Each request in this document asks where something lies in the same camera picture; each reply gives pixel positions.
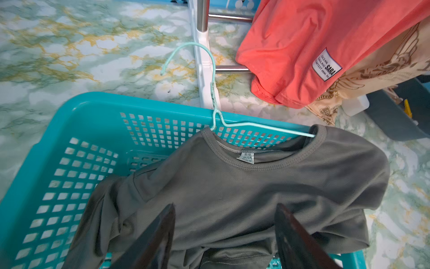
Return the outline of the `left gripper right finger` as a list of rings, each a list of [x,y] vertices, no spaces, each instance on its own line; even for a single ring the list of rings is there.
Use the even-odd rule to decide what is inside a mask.
[[[284,269],[340,268],[285,205],[277,204],[274,224],[278,255]]]

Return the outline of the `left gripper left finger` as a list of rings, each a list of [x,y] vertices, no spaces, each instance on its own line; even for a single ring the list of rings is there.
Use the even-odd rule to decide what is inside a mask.
[[[165,269],[168,267],[174,236],[175,207],[167,205],[112,269]]]

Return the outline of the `dark grey garment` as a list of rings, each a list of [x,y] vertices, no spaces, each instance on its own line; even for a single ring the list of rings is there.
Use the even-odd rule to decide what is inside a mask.
[[[383,151],[322,125],[267,150],[227,143],[205,128],[166,160],[93,191],[64,268],[119,258],[168,204],[176,211],[170,269],[264,269],[277,253],[274,214],[285,205],[332,254],[370,245],[365,210],[389,183]]]

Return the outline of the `red garment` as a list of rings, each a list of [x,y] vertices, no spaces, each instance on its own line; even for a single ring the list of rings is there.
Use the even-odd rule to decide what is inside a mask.
[[[255,96],[300,109],[429,14],[428,1],[262,1],[236,61]]]

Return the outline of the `beige compass print t-shirt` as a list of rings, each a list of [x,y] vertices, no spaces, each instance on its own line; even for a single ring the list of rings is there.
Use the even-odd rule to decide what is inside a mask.
[[[393,87],[429,71],[430,18],[427,17],[347,70],[306,108],[333,126],[344,100]]]

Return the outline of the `pile of coloured clothespins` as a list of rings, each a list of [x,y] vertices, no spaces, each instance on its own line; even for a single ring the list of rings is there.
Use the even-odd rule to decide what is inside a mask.
[[[394,90],[397,88],[397,85],[391,88],[394,93],[393,100],[394,102],[403,108],[404,113],[413,121],[415,125],[419,125],[418,121],[413,119],[413,114],[409,102],[407,99],[401,98]]]

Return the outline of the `teal laundry basket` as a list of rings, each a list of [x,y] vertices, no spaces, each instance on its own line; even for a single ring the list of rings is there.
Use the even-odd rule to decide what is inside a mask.
[[[166,159],[200,130],[265,149],[307,126],[122,95],[87,93],[60,107],[1,202],[1,267],[60,269],[88,200],[109,175]]]

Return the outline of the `dark grey clothespin tray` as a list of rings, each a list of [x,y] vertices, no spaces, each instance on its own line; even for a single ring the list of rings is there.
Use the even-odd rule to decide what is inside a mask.
[[[410,141],[430,136],[430,83],[414,78],[403,82],[394,93],[409,103],[412,115],[405,112],[404,103],[396,102],[384,90],[367,95],[370,106],[365,113],[392,140]]]

